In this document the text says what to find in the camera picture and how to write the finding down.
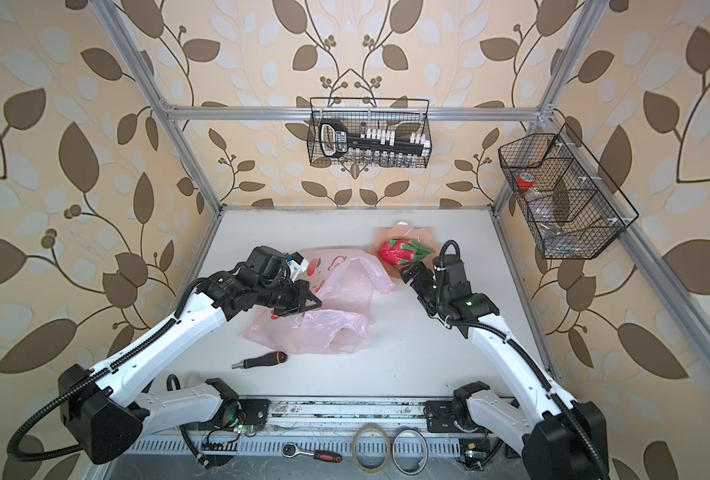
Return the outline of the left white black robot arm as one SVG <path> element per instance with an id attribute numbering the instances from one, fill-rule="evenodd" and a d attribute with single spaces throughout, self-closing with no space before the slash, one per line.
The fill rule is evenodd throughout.
<path id="1" fill-rule="evenodd" d="M 238 396 L 218 378 L 155 400 L 143 390 L 197 341 L 241 312 L 261 306 L 284 317 L 319 308 L 321 301 L 299 277 L 308 266 L 298 252 L 258 246 L 233 269 L 193 280 L 176 309 L 136 341 L 88 369 L 73 365 L 64 371 L 58 396 L 9 440 L 8 458 L 41 462 L 85 452 L 101 465 L 146 435 L 222 418 L 227 404 Z M 22 450 L 25 436 L 52 411 L 58 411 L 75 444 L 36 453 Z"/>

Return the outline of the pink dragon fruit toy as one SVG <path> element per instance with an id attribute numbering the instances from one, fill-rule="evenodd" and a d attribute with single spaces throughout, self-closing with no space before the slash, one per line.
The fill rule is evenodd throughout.
<path id="1" fill-rule="evenodd" d="M 432 248 L 425 246 L 419 240 L 408 238 L 386 240 L 378 249 L 378 257 L 394 267 L 422 262 L 433 253 Z"/>

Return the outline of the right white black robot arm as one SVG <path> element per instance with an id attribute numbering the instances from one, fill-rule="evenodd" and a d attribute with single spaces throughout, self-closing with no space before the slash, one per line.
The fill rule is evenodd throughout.
<path id="1" fill-rule="evenodd" d="M 458 429 L 494 433 L 522 458 L 532 479 L 609 478 L 603 413 L 554 380 L 522 346 L 495 303 L 473 291 L 456 241 L 445 242 L 430 266 L 402 260 L 397 268 L 428 316 L 470 340 L 514 396 L 505 401 L 483 382 L 456 389 Z"/>

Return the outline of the pink plastic fruit-print bag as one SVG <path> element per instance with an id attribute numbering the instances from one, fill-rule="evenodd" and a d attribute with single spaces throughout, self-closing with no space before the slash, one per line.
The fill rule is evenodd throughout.
<path id="1" fill-rule="evenodd" d="M 394 283 L 376 256 L 359 249 L 317 249 L 301 253 L 308 262 L 300 274 L 322 306 L 279 317 L 268 308 L 255 311 L 242 333 L 248 341 L 287 354 L 351 354 L 369 342 L 375 293 L 388 294 Z"/>

